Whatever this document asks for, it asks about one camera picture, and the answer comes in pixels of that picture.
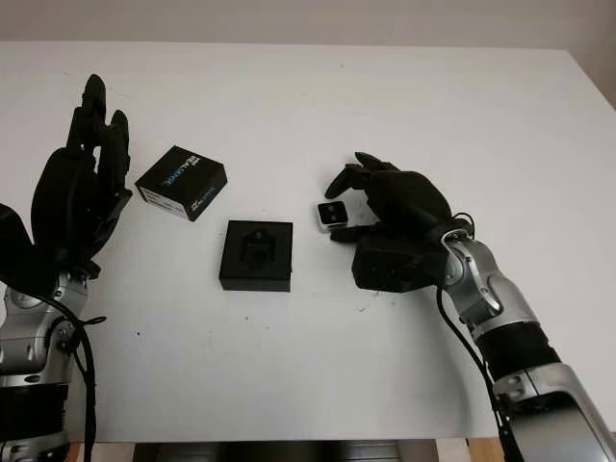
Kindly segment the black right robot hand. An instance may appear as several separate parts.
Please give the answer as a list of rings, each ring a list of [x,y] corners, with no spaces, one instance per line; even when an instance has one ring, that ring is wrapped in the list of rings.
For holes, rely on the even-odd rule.
[[[361,191],[377,222],[335,229],[330,232],[332,241],[350,244],[377,235],[423,240],[433,229],[452,222],[446,198],[424,175],[365,152],[357,152],[355,158],[357,162],[345,165],[324,196],[333,199],[348,190]]]

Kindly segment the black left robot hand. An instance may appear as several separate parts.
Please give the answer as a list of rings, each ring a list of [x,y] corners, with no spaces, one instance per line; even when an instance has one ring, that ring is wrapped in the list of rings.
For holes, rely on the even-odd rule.
[[[93,257],[111,238],[132,197],[129,124],[106,120],[106,87],[92,74],[72,115],[65,146],[49,157],[35,188],[31,225],[38,252],[61,271],[96,279]]]

